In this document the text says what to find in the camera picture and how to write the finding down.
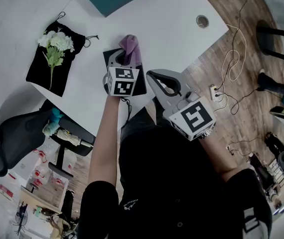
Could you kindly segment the white artificial flower bouquet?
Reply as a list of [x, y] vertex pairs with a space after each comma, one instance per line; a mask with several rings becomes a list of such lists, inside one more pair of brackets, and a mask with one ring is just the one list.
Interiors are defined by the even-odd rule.
[[58, 27], [57, 31], [44, 31], [43, 35], [37, 40], [40, 47], [46, 48], [46, 53], [42, 53], [50, 67], [49, 89], [52, 87], [54, 68], [62, 65], [66, 51], [70, 53], [75, 51], [72, 38], [62, 32], [61, 29]]

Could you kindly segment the teal plush toy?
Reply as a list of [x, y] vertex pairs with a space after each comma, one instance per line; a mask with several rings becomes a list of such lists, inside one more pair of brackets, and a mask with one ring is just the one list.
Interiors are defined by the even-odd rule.
[[53, 108], [49, 116], [47, 124], [42, 132], [46, 137], [52, 136], [59, 129], [59, 122], [64, 114], [58, 108]]

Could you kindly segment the beige folded umbrella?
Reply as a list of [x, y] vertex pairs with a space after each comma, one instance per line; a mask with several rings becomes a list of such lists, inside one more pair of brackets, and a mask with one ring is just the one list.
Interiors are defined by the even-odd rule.
[[83, 145], [86, 147], [93, 147], [93, 145], [91, 143], [88, 143], [86, 141], [84, 141], [83, 139], [72, 135], [70, 132], [64, 130], [64, 129], [59, 129], [56, 132], [56, 136], [62, 140], [68, 141], [70, 143], [72, 143], [74, 146], [79, 146], [79, 145]]

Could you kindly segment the white power strip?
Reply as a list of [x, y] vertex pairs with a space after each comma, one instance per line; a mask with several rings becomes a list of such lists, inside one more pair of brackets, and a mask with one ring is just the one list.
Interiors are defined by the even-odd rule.
[[224, 100], [224, 93], [217, 89], [216, 85], [209, 86], [210, 97], [213, 102], [219, 103]]

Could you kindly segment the person's dark trousers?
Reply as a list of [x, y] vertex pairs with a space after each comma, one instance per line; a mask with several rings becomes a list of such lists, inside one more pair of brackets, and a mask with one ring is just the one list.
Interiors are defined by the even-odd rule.
[[146, 107], [143, 107], [122, 127], [120, 142], [134, 133], [150, 130], [156, 126], [163, 126], [167, 123], [167, 120], [163, 117], [164, 108], [157, 97], [154, 97], [152, 101], [155, 105], [156, 122], [153, 121]]

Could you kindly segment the clear plastic bag red print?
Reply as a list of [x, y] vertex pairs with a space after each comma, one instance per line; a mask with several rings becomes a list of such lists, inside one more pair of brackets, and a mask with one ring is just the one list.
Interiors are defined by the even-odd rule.
[[55, 187], [64, 189], [67, 179], [61, 177], [49, 168], [49, 157], [47, 154], [39, 149], [35, 149], [33, 153], [38, 155], [39, 160], [30, 176], [32, 183], [36, 186], [44, 186], [50, 182]]

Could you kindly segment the person's left forearm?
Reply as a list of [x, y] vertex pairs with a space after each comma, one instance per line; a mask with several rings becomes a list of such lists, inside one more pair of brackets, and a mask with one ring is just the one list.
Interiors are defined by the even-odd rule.
[[88, 183], [117, 183], [118, 112], [120, 98], [107, 96], [103, 116], [92, 150]]

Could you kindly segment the round desk grommet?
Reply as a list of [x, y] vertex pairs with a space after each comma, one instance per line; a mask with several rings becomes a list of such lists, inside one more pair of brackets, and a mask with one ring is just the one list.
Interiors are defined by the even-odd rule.
[[196, 23], [200, 28], [206, 29], [209, 26], [209, 19], [204, 15], [198, 15]]

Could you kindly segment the silver wristwatch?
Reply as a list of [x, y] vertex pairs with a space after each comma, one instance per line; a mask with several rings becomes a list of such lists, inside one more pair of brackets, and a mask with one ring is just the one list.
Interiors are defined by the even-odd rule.
[[214, 131], [214, 127], [211, 127], [209, 129], [207, 129], [206, 131], [204, 131], [201, 135], [199, 135], [199, 139], [205, 139], [206, 137], [208, 137], [212, 132]]

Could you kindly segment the black office chair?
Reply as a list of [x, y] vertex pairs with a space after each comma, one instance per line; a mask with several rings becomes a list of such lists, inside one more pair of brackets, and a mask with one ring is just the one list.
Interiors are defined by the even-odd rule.
[[[0, 177], [4, 177], [8, 170], [14, 168], [25, 156], [44, 144], [47, 137], [42, 130], [47, 124], [53, 108], [57, 107], [49, 100], [46, 100], [38, 111], [11, 117], [0, 125]], [[63, 114], [64, 117], [59, 122], [59, 129], [64, 129], [94, 145], [95, 136], [65, 113]], [[70, 180], [73, 175], [63, 169], [65, 150], [68, 149], [80, 156], [87, 156], [93, 147], [74, 146], [72, 143], [58, 138], [56, 132], [49, 138], [59, 144], [60, 148], [56, 163], [49, 162], [49, 168], [58, 175]]]

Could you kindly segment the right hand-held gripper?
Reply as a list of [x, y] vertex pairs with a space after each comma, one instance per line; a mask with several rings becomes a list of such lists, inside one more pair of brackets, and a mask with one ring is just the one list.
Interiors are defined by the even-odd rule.
[[216, 117], [205, 96], [189, 91], [182, 73], [167, 69], [154, 69], [146, 73], [146, 80], [164, 108], [163, 116], [171, 126], [192, 141], [207, 129], [214, 127]]

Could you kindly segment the black notebook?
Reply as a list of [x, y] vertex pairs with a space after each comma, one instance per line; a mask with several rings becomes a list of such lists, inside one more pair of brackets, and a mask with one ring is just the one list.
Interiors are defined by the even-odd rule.
[[[112, 50], [103, 52], [103, 56], [104, 56], [104, 59], [105, 59], [106, 66], [108, 65], [108, 58], [111, 54], [111, 51]], [[139, 85], [140, 85], [140, 94], [139, 95], [144, 95], [144, 94], [146, 94], [146, 84], [145, 84], [143, 66], [141, 64], [140, 66], [136, 66], [136, 68], [138, 68], [140, 70], [139, 79], [138, 79], [138, 81], [140, 82], [139, 83]]]

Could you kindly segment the purple cloth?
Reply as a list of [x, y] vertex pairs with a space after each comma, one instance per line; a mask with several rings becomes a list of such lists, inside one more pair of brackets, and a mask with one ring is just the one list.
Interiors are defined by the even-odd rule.
[[135, 35], [128, 34], [120, 42], [119, 46], [125, 51], [123, 63], [128, 65], [131, 61], [131, 56], [135, 55], [135, 64], [140, 66], [142, 64], [142, 57], [138, 38]]

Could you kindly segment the person's black shirt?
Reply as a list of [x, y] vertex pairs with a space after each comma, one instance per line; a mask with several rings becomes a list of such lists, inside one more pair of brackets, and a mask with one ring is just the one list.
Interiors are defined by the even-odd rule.
[[170, 125], [118, 135], [117, 183], [88, 183], [78, 239], [269, 239], [272, 213], [252, 169], [225, 181], [198, 140]]

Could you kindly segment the black drawstring pouch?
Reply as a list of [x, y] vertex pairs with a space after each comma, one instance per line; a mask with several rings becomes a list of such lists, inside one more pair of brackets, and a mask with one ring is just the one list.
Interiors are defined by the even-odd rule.
[[90, 47], [92, 38], [98, 39], [99, 37], [98, 35], [91, 35], [86, 37], [84, 35], [78, 34], [72, 31], [67, 26], [59, 23], [57, 20], [52, 22], [46, 28], [46, 31], [57, 31], [58, 27], [62, 28], [61, 31], [72, 38], [75, 51], [73, 53], [66, 51], [62, 65], [54, 68], [52, 87], [51, 89], [49, 89], [50, 67], [48, 66], [47, 61], [42, 53], [46, 53], [46, 48], [40, 47], [38, 45], [34, 59], [27, 73], [26, 81], [39, 85], [45, 88], [46, 90], [54, 93], [55, 95], [62, 97], [66, 87], [71, 64], [75, 59], [76, 55], [82, 50], [82, 48]]

